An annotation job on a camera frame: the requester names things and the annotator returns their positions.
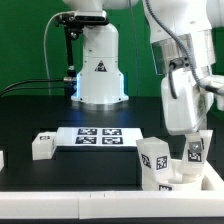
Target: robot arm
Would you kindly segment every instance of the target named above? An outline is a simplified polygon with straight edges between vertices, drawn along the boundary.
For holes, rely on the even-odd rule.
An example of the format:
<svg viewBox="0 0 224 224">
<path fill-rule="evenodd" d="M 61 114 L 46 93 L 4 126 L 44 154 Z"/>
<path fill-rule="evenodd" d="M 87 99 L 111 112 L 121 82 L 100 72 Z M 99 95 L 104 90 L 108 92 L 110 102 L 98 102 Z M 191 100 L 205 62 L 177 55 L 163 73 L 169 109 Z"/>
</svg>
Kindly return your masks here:
<svg viewBox="0 0 224 224">
<path fill-rule="evenodd" d="M 89 110 L 113 110 L 128 101 L 124 75 L 118 68 L 118 31 L 109 23 L 104 9 L 123 9 L 138 0 L 64 0 L 73 12 L 60 16 L 58 23 L 68 28 L 71 41 L 83 34 L 83 67 L 76 74 L 71 99 L 75 106 Z"/>
<path fill-rule="evenodd" d="M 211 4 L 218 8 L 224 3 L 221 0 L 143 1 L 151 28 L 150 42 L 157 73 L 166 74 L 162 81 L 162 100 L 166 126 L 171 135 L 197 132 L 213 104 L 213 93 L 222 95 L 223 92 L 220 82 L 214 85 L 214 76 L 211 75 L 215 54 L 207 4 L 210 8 Z M 154 15 L 165 23 L 165 28 L 161 27 L 161 21 L 155 21 L 151 7 Z M 209 18 L 215 17 L 216 24 L 224 21 L 222 14 L 214 15 L 214 11 L 210 14 Z"/>
</svg>

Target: black table surface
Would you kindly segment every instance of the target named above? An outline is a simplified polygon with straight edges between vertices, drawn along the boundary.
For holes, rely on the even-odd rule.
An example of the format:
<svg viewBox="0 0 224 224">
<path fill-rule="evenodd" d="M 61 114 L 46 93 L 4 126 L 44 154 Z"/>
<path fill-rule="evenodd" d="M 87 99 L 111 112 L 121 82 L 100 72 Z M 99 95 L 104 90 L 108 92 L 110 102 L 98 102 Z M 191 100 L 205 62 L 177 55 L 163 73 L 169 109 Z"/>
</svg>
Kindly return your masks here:
<svg viewBox="0 0 224 224">
<path fill-rule="evenodd" d="M 185 144 L 183 136 L 168 135 L 160 98 L 131 97 L 125 108 L 94 112 L 72 107 L 63 96 L 3 97 L 0 98 L 0 150 L 4 152 L 5 167 L 0 172 L 0 191 L 141 190 L 141 168 L 137 150 L 133 147 L 118 150 L 113 147 L 60 148 L 52 160 L 33 161 L 34 138 L 39 132 L 56 131 L 58 127 L 141 128 L 144 138 L 155 136 L 168 142 L 173 158 L 181 158 Z M 208 161 L 223 177 L 223 122 L 208 113 L 208 129 L 214 131 Z M 39 221 L 74 223 L 74 220 Z M 76 220 L 75 223 L 223 222 L 222 218 L 169 218 Z"/>
</svg>

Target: white cube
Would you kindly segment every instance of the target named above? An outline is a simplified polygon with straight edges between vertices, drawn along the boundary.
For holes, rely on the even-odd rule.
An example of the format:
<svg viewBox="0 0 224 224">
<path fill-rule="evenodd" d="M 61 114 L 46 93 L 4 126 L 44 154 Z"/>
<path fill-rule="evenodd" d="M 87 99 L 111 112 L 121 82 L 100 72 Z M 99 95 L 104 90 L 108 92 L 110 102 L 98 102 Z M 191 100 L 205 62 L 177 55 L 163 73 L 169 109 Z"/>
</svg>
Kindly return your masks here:
<svg viewBox="0 0 224 224">
<path fill-rule="evenodd" d="M 188 175 L 201 175 L 207 160 L 208 151 L 212 138 L 212 130 L 199 131 L 200 138 L 203 140 L 202 152 L 192 153 L 190 151 L 189 142 L 186 141 L 182 162 L 179 172 Z"/>
<path fill-rule="evenodd" d="M 142 175 L 155 181 L 173 177 L 169 146 L 166 142 L 152 137 L 137 140 Z"/>
<path fill-rule="evenodd" d="M 51 159 L 55 146 L 56 132 L 39 133 L 32 143 L 33 160 Z"/>
</svg>

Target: green wall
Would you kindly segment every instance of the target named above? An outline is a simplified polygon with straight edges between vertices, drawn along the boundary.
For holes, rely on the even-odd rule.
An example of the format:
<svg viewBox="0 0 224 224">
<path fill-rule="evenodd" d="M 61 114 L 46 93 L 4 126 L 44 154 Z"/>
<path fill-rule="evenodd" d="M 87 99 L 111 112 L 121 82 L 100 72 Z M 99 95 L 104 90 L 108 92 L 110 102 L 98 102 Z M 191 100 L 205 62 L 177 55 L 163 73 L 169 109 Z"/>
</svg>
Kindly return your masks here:
<svg viewBox="0 0 224 224">
<path fill-rule="evenodd" d="M 26 79 L 45 78 L 43 35 L 48 20 L 55 13 L 69 10 L 62 0 L 0 1 L 0 89 Z M 149 44 L 149 29 L 143 15 L 142 3 L 133 9 L 139 49 L 136 49 L 130 10 L 108 11 L 112 24 L 119 30 L 119 68 L 125 75 L 128 95 L 159 96 L 161 77 L 155 75 Z M 82 40 L 73 43 L 75 65 L 82 67 Z M 50 27 L 47 49 L 52 78 L 66 75 L 66 51 L 63 27 Z M 136 71 L 139 71 L 139 91 Z M 47 94 L 47 91 L 15 92 L 14 94 Z"/>
</svg>

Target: black and white tag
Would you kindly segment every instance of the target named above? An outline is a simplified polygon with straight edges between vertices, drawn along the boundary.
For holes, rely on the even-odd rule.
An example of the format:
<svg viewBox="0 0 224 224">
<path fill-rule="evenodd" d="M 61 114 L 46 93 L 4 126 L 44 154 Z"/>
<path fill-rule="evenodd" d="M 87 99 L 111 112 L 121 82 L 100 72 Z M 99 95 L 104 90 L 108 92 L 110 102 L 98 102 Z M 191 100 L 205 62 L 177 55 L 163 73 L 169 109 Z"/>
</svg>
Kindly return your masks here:
<svg viewBox="0 0 224 224">
<path fill-rule="evenodd" d="M 122 135 L 121 129 L 103 129 L 103 135 Z"/>
<path fill-rule="evenodd" d="M 78 130 L 78 135 L 97 135 L 96 128 L 80 128 Z"/>
<path fill-rule="evenodd" d="M 40 136 L 41 141 L 49 140 L 50 136 Z"/>
<path fill-rule="evenodd" d="M 151 164 L 148 156 L 142 154 L 142 162 L 145 166 L 151 169 Z"/>
<path fill-rule="evenodd" d="M 159 191 L 172 191 L 173 187 L 171 186 L 165 186 L 165 185 L 159 185 Z"/>
<path fill-rule="evenodd" d="M 95 145 L 96 137 L 77 137 L 75 144 L 77 145 Z"/>
<path fill-rule="evenodd" d="M 123 145 L 123 138 L 121 137 L 103 137 L 103 145 Z"/>
<path fill-rule="evenodd" d="M 157 158 L 156 160 L 156 169 L 157 170 L 163 170 L 168 167 L 168 157 L 167 156 L 162 156 Z"/>
<path fill-rule="evenodd" d="M 202 153 L 192 153 L 188 150 L 188 162 L 202 162 Z"/>
</svg>

